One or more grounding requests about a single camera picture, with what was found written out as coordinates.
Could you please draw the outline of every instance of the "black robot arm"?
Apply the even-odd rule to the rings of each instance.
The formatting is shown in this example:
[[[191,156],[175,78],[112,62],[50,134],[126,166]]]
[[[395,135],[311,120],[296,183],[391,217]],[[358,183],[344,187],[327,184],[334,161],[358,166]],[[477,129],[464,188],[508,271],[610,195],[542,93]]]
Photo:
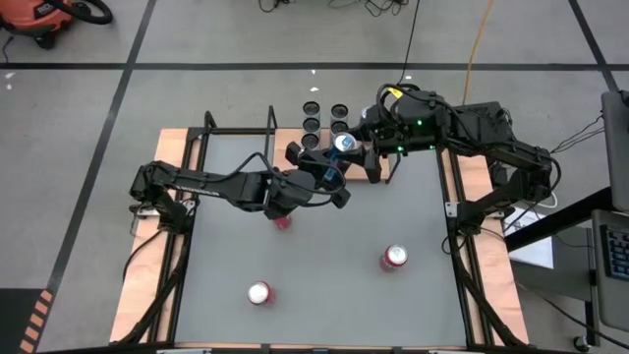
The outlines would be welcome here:
[[[248,160],[256,155],[264,158],[256,152]],[[296,207],[308,207],[313,194],[329,195],[330,201],[339,208],[347,204],[350,194],[345,189],[344,171],[331,166],[321,152],[303,151],[291,143],[286,155],[298,169],[280,172],[268,168],[260,172],[219,175],[153,161],[140,167],[129,194],[157,210],[158,229],[173,233],[189,231],[191,219],[188,209],[176,203],[168,190],[223,199],[243,211],[263,211],[269,219],[286,216]],[[333,183],[324,184],[320,171],[328,168],[337,169],[339,173]]]
[[[398,98],[385,106],[394,93]],[[412,151],[449,149],[463,156],[484,155],[517,169],[509,182],[475,201],[463,201],[451,210],[453,227],[465,233],[480,231],[485,217],[525,200],[537,202],[550,196],[560,169],[550,153],[518,141],[511,130],[508,111],[497,102],[452,107],[433,91],[404,85],[384,85],[376,104],[365,110],[360,123],[348,130],[367,143],[341,153],[341,159],[364,166],[370,181],[379,182],[379,157]],[[557,180],[550,184],[552,164]]]

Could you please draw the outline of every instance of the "black hose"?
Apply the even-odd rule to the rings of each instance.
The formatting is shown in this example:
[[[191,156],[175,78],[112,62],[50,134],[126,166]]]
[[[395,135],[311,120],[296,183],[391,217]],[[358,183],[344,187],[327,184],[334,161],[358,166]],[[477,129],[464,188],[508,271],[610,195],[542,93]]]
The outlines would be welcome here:
[[[64,4],[63,0],[44,0],[46,3],[54,6],[55,8],[65,12],[66,14],[75,17],[81,21],[85,21],[89,24],[94,25],[108,25],[114,20],[114,16],[111,14],[111,10],[109,7],[105,5],[100,0],[85,0],[86,2],[92,4],[98,10],[102,12],[102,16],[92,16],[90,14],[83,13],[81,10],[77,8],[73,8],[72,6],[68,6]]]

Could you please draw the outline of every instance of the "shop vacuum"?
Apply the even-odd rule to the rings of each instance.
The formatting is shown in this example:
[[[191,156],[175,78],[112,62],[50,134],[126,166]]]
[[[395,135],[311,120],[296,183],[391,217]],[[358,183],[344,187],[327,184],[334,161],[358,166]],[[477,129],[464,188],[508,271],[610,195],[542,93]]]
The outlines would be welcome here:
[[[92,4],[101,16],[93,16]],[[70,27],[72,19],[90,24],[107,25],[113,20],[111,11],[101,0],[0,0],[0,29],[35,39],[37,45],[51,49],[61,30]]]

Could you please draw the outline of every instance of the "white paper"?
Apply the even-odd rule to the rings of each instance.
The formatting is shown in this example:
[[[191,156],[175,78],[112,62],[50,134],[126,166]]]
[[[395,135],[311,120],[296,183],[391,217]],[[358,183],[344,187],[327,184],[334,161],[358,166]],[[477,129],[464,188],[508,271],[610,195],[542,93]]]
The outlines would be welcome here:
[[[520,216],[524,212],[524,209],[516,207],[515,211],[504,219],[504,225],[509,225],[516,217]],[[534,211],[528,211],[522,216],[513,226],[504,230],[505,237],[509,237],[513,232],[530,225],[539,218],[544,218],[543,214],[535,214]],[[536,243],[523,247],[519,250],[509,253],[509,258],[514,261],[523,262],[533,266],[543,266],[549,269],[553,269],[552,262],[552,237],[546,237]]]

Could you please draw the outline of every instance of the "gray floor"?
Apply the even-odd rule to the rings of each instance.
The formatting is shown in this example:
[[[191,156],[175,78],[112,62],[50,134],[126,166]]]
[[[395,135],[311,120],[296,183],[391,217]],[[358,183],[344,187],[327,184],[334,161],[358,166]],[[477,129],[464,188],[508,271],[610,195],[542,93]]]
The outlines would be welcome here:
[[[149,0],[106,0],[116,21],[75,23],[57,47],[40,50],[18,37],[7,49],[14,63],[120,63],[130,53]],[[157,0],[138,63],[400,63],[414,1],[393,17],[373,18],[362,6],[332,10],[300,0],[263,14],[254,0]],[[629,63],[624,0],[579,1],[608,63]],[[424,0],[410,61],[465,63],[485,0]],[[0,43],[7,38],[0,32]],[[477,54],[479,63],[596,64],[567,0],[498,0]],[[96,141],[109,115],[123,66],[116,70],[0,69],[0,162],[6,203],[0,210],[0,287],[45,287],[75,208]],[[210,109],[221,126],[261,126],[268,104],[278,123],[300,123],[303,102],[343,102],[357,117],[399,70],[136,70],[91,191],[68,268],[39,349],[104,345],[116,311],[121,271],[129,255],[127,195],[138,166],[154,154],[162,127],[189,127]],[[463,96],[465,72],[408,71],[408,82],[434,89],[452,103]],[[621,88],[629,73],[614,72]],[[605,80],[594,71],[484,71],[472,74],[469,102],[498,100],[511,110],[516,136],[554,148],[594,120]],[[608,183],[604,140],[597,136],[557,156],[564,171],[559,206]],[[520,292],[532,342],[571,349],[582,331],[545,303]],[[556,299],[582,317],[582,304]],[[625,342],[629,334],[607,330]],[[599,352],[620,353],[603,344]]]

